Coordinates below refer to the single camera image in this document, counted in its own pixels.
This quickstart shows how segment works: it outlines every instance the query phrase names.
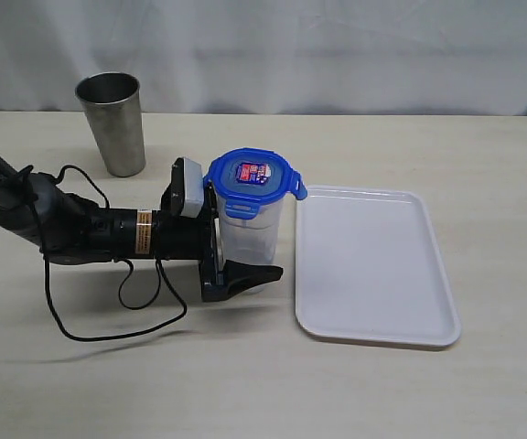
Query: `table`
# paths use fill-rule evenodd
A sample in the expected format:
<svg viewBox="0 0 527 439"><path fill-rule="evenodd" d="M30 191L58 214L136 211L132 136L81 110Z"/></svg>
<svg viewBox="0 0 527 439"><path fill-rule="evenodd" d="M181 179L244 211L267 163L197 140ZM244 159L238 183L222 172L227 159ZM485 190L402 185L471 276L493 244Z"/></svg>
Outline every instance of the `table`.
<svg viewBox="0 0 527 439"><path fill-rule="evenodd" d="M442 352L308 337L294 317L290 198L280 282L205 305L196 266L169 263L188 317L136 341L65 339L36 248L0 230L0 438L527 438L527 118L145 114L144 129L147 168L126 179L106 173L80 113L0 112L0 155L50 173L82 166L115 207L156 207L178 156L206 169L247 145L284 155L308 184L411 190L429 207L463 336ZM96 199L76 173L62 188ZM129 294L151 294L152 264L140 266ZM151 310L120 308L124 273L53 267L73 331L177 312L167 293Z"/></svg>

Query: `white curtain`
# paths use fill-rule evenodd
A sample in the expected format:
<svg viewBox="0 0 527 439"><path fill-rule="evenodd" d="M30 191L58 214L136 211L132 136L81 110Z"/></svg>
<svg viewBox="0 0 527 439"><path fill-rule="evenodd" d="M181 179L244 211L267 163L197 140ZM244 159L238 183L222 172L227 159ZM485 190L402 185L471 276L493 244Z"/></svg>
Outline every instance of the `white curtain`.
<svg viewBox="0 0 527 439"><path fill-rule="evenodd" d="M527 1L0 0L0 110L527 114Z"/></svg>

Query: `stainless steel cup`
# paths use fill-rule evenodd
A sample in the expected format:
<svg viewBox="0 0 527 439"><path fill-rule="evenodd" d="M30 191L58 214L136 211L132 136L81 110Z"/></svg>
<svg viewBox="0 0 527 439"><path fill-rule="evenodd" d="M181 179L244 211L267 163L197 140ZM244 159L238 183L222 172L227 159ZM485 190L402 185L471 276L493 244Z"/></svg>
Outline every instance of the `stainless steel cup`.
<svg viewBox="0 0 527 439"><path fill-rule="evenodd" d="M145 167L139 81L127 73L104 72L75 89L107 171L129 177Z"/></svg>

